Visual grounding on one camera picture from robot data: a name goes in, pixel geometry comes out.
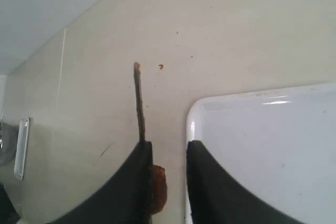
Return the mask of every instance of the black curved edge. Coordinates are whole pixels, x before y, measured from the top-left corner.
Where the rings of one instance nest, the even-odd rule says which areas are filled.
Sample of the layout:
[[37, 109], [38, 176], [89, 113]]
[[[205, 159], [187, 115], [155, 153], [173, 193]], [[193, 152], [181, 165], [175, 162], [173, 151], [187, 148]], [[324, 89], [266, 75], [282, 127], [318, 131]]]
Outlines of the black curved edge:
[[188, 143], [187, 187], [194, 224], [302, 224], [241, 186], [201, 141]]
[[52, 224], [148, 224], [152, 165], [152, 143], [139, 142], [105, 185]]

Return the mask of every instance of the black object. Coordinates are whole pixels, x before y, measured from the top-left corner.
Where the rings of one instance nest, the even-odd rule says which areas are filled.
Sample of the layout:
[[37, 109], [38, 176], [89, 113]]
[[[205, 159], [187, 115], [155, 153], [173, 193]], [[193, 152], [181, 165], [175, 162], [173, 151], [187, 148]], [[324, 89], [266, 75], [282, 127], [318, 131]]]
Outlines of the black object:
[[302, 224], [241, 186], [201, 141], [188, 143], [187, 186], [194, 224]]
[[52, 224], [148, 224], [152, 166], [152, 143], [139, 142], [103, 187]]
[[0, 184], [0, 223], [15, 224], [20, 219], [4, 187]]

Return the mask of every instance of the ceiling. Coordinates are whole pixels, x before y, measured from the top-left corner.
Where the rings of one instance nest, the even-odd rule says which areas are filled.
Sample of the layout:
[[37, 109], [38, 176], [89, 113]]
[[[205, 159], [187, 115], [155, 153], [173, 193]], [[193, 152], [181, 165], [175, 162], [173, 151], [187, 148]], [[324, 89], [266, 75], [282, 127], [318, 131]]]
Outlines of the ceiling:
[[98, 0], [0, 0], [0, 75], [7, 75]]

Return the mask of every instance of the wall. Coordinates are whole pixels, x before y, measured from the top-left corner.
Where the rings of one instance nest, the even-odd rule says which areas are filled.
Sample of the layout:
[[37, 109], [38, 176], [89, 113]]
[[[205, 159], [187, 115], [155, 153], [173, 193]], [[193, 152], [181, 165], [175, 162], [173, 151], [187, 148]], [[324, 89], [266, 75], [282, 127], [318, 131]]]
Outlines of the wall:
[[[154, 223], [183, 223], [191, 105], [213, 95], [336, 81], [333, 3], [102, 0], [34, 56], [42, 62], [33, 57], [8, 77], [4, 117], [35, 120], [18, 196], [24, 216], [43, 212], [38, 221], [47, 222], [61, 215], [120, 166], [138, 138], [138, 61], [146, 135], [169, 190]], [[29, 89], [20, 89], [23, 83]]]
[[2, 107], [4, 102], [4, 96], [5, 96], [5, 86], [6, 86], [6, 77], [0, 76], [0, 118], [2, 115]]

